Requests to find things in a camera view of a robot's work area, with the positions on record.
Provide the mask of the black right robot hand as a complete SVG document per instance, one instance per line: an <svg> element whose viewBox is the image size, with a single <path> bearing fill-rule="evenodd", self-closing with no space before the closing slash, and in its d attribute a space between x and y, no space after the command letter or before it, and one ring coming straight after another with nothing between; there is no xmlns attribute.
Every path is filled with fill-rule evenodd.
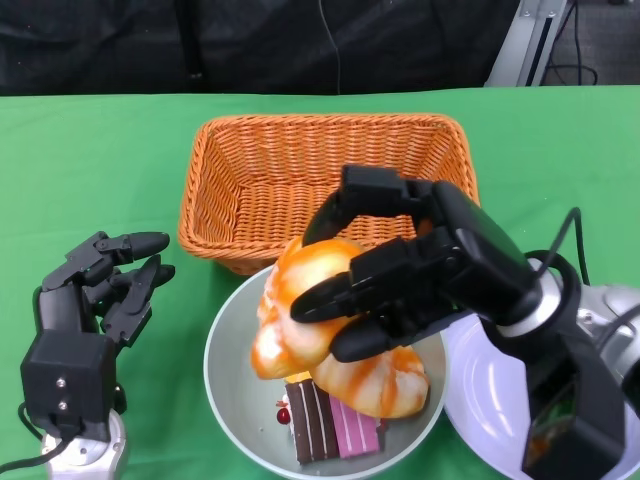
<svg viewBox="0 0 640 480"><path fill-rule="evenodd" d="M331 239L359 216L411 218L416 235L365 251L300 294L302 324L351 318L330 343L343 363L411 345L467 311L511 326L542 299L536 275L509 236L457 186L346 165L339 188L309 223L303 243Z"/></svg>

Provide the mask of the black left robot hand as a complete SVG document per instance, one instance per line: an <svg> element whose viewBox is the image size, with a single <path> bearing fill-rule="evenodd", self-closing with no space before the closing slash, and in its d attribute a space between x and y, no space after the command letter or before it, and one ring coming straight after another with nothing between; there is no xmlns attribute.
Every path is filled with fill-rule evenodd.
<svg viewBox="0 0 640 480"><path fill-rule="evenodd" d="M95 233L36 290L37 328L104 333L117 350L132 346L151 318L154 291L175 275L161 259L169 243L164 232Z"/></svg>

